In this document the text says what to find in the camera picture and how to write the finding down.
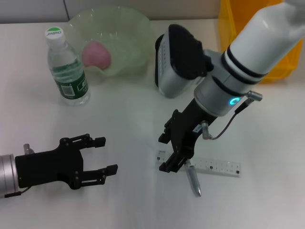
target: white ruler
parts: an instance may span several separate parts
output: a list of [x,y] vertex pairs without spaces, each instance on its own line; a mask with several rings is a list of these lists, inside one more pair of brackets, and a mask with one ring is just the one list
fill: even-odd
[[[157,163],[162,164],[166,162],[167,159],[172,154],[159,150],[157,155]],[[198,173],[207,173],[214,175],[221,175],[227,177],[240,177],[241,176],[241,165],[237,162],[220,161],[214,159],[206,159],[202,157],[193,156],[191,159],[192,165],[195,166]]]

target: plastic bottle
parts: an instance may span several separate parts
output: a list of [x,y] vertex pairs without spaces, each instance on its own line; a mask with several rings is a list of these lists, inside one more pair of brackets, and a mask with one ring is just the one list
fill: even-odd
[[67,43],[60,27],[45,32],[49,69],[64,98],[71,106],[85,104],[90,98],[83,64],[77,52]]

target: white table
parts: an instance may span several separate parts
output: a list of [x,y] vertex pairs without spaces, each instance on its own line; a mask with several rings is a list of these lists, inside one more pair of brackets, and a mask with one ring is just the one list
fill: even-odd
[[[153,21],[157,35],[175,21]],[[176,21],[219,50],[217,20]],[[70,190],[62,182],[32,187],[21,197],[0,200],[3,229],[286,229],[305,228],[305,52],[285,81],[259,85],[264,95],[233,121],[217,141],[198,139],[195,154],[242,163],[242,177],[199,174],[196,198],[184,172],[155,166],[164,123],[182,111],[193,90],[175,99],[146,76],[103,80],[87,75],[91,99],[65,107],[47,66],[44,31],[64,23],[0,25],[0,154],[57,147],[62,137],[89,133],[106,147],[83,151],[85,170],[118,164],[104,186]],[[218,134],[229,118],[211,126]]]

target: yellow box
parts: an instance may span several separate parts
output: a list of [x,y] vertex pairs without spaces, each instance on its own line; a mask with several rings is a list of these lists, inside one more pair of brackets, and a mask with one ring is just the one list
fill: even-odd
[[[261,8],[283,2],[282,0],[221,0],[218,31],[222,52],[231,44],[252,16]],[[296,69],[301,49],[301,40],[295,47],[267,74],[263,83],[288,77]]]

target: white bottle cap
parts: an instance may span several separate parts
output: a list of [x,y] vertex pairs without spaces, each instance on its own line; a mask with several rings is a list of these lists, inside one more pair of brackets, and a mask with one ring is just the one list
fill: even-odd
[[50,47],[60,47],[66,41],[66,37],[60,27],[51,27],[47,29],[45,36],[47,38],[47,44]]

